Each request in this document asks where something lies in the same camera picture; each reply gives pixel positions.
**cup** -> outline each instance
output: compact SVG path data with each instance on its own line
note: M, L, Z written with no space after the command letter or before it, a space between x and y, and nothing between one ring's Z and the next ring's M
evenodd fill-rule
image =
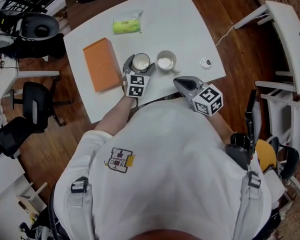
M156 64L163 72L173 71L177 74L181 72L179 68L176 67L177 57L176 55L169 50L163 50L159 52L156 57Z
M150 58L145 53L138 53L133 57L132 64L137 70L143 71L149 67Z

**white table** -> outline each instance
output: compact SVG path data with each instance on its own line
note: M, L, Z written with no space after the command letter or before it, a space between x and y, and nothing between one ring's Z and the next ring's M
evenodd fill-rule
M112 23L116 16L131 10L144 10L141 32L113 34ZM205 82L224 77L225 70L205 22L191 0L129 0L112 7L64 37L72 73L91 123L100 121L123 96L121 87L95 92L83 49L101 38L113 45L119 66L128 57L146 53L151 62L157 54L170 50L177 57L181 73L163 73L158 68L139 104L149 103L178 92L173 84L176 76L196 76ZM210 70L201 68L200 60L210 58Z
M0 68L0 99L8 94L11 86L18 78L55 77L59 71L22 71L16 59L5 57L3 68Z
M281 40L284 53L288 62L290 72L276 71L278 76L293 77L293 84L256 81L255 85L260 87L269 87L274 89L281 89L300 94L300 20L291 5L284 3L266 1L264 5L250 13L237 24L235 29L239 29L255 17L267 12L270 14L266 18L258 22L259 25L273 20L273 25Z

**logo patch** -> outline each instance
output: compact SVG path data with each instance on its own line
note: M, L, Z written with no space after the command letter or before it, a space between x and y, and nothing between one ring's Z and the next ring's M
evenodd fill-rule
M113 171L118 171L125 174L128 170L128 167L132 166L133 157L132 151L113 148L107 166Z

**person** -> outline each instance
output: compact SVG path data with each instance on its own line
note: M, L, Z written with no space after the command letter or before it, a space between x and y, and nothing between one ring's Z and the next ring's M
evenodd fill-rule
M184 98L148 104L127 123L134 101L123 96L83 135L55 186L54 211L69 237L67 191L87 174L95 239L232 240L247 173L225 153L232 129ZM250 166L261 179L259 231L271 197L256 154Z

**small round object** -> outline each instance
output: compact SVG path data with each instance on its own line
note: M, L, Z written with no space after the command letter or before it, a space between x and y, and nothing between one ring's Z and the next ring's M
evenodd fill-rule
M204 70L209 70L212 66L212 62L209 58L204 57L201 59L200 65L201 65L201 68L203 68Z

